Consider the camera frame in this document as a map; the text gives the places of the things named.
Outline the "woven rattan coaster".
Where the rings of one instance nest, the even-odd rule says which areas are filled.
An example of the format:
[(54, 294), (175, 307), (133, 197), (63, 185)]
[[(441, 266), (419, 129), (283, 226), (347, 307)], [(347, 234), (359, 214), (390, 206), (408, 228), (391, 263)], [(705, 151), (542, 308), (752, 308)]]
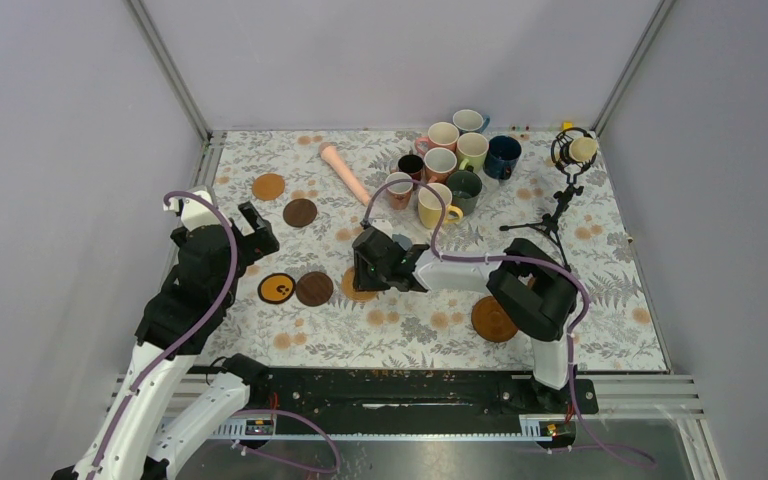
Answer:
[(343, 294), (354, 302), (365, 303), (375, 299), (378, 296), (377, 292), (359, 291), (355, 289), (355, 268), (349, 267), (343, 274), (341, 280), (341, 289)]

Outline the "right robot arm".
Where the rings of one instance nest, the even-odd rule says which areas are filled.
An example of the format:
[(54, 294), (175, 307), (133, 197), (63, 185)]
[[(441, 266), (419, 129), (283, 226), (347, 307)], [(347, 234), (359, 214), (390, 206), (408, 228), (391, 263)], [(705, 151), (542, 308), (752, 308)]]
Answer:
[(532, 340), (535, 402), (557, 412), (573, 398), (570, 315), (589, 296), (583, 284), (529, 240), (516, 238), (501, 254), (465, 256), (428, 244), (405, 247), (372, 225), (352, 244), (358, 291), (466, 291), (495, 298), (517, 329)]

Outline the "dark walnut coaster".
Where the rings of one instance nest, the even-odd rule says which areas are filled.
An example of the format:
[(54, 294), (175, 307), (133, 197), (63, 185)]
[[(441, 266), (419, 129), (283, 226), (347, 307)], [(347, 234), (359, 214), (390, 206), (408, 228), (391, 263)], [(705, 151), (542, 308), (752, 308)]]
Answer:
[(303, 228), (310, 225), (318, 214), (316, 204), (306, 198), (290, 201), (282, 212), (282, 218), (287, 225), (293, 228)]
[(304, 274), (296, 284), (297, 299), (308, 307), (317, 307), (327, 303), (333, 292), (333, 280), (321, 271)]

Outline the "light brown round coaster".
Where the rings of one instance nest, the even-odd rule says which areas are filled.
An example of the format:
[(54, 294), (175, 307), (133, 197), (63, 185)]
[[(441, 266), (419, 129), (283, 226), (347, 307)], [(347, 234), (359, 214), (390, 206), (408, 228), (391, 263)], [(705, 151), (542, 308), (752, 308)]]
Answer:
[(285, 191), (284, 178), (276, 173), (266, 173), (257, 177), (251, 186), (255, 198), (272, 201), (279, 198)]

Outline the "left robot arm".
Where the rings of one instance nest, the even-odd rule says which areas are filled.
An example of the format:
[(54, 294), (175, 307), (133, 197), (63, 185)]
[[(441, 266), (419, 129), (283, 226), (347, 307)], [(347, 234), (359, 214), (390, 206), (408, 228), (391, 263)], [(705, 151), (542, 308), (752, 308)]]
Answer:
[(177, 262), (147, 303), (123, 384), (84, 456), (55, 479), (173, 479), (210, 434), (241, 408), (269, 401), (265, 368), (232, 356), (216, 380), (172, 423), (164, 413), (208, 337), (235, 302), (239, 279), (258, 260), (278, 252), (271, 224), (254, 205), (238, 210), (251, 227), (243, 234), (210, 199), (180, 193), (182, 219), (170, 235)]

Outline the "orange black smiley coaster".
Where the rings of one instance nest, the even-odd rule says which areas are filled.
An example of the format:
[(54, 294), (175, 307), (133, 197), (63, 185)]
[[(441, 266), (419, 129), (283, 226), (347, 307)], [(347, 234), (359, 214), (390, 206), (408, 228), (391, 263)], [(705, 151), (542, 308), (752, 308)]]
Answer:
[(264, 277), (257, 287), (258, 298), (270, 305), (280, 305), (295, 293), (296, 281), (286, 273), (273, 273)]

